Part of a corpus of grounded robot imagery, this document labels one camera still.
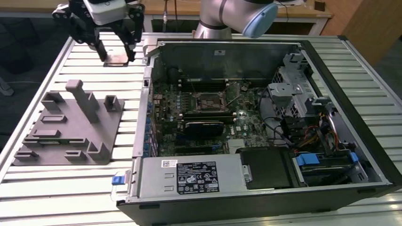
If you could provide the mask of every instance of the power supply label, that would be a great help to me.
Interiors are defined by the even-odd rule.
[[[219,192],[216,162],[178,163],[178,193]]]

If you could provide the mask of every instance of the circuit board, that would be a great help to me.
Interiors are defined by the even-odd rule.
[[[178,149],[182,147],[212,147],[215,154],[224,154],[228,153],[228,139],[243,139],[244,147],[267,146],[264,125],[255,107],[258,90],[260,88],[248,89],[246,81],[228,82],[222,92],[196,93],[183,92],[175,85],[155,84],[154,104],[156,107],[159,156],[183,155],[178,153]],[[223,133],[216,137],[194,140],[178,139],[183,135],[180,116],[184,112],[230,112],[232,123],[223,125]]]

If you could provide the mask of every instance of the small metal plate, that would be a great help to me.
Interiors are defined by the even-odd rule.
[[[107,52],[107,58],[103,67],[127,67],[128,56],[124,49],[111,49]]]

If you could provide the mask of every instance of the aluminum extrusion table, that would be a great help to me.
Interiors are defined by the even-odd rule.
[[[190,34],[146,33],[143,38],[191,38]],[[105,48],[121,46],[112,33],[101,33]],[[385,151],[402,171],[402,102],[349,41],[334,36],[268,35],[262,39],[310,40],[333,75],[361,113]],[[0,225],[131,226],[132,220],[111,200],[111,177],[131,167],[139,96],[144,65],[143,43],[136,47],[136,60],[128,67],[103,67],[97,54],[69,38],[44,79],[27,112],[0,154]],[[69,79],[84,81],[84,90],[96,97],[116,95],[124,99],[112,162],[105,166],[11,166],[21,140],[39,118],[45,91],[63,92]],[[119,186],[123,192],[127,187]],[[362,200],[350,206],[319,214],[283,215],[191,225],[280,225],[338,226],[402,224],[402,193]]]

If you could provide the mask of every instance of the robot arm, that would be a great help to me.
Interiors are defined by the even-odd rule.
[[[128,5],[130,0],[68,0],[68,5],[59,5],[52,13],[55,21],[67,29],[77,43],[87,43],[96,50],[101,61],[107,60],[107,51],[99,39],[99,28],[108,27],[119,36],[127,53],[127,60],[134,61],[132,51],[140,42],[144,10],[142,4]],[[135,22],[134,31],[123,24],[125,16]]]
[[[144,10],[142,4],[128,4],[132,0],[68,0],[52,13],[53,19],[68,30],[77,43],[87,43],[96,50],[100,60],[108,59],[99,39],[99,28],[108,27],[119,36],[127,53],[127,61],[134,61],[132,51],[140,42]],[[195,38],[230,39],[231,29],[244,36],[258,38],[271,26],[278,14],[274,0],[202,0],[200,23]],[[135,22],[135,29],[123,24],[127,17]]]
[[[230,39],[231,28],[248,38],[258,38],[270,28],[276,14],[274,0],[202,0],[195,38]]]

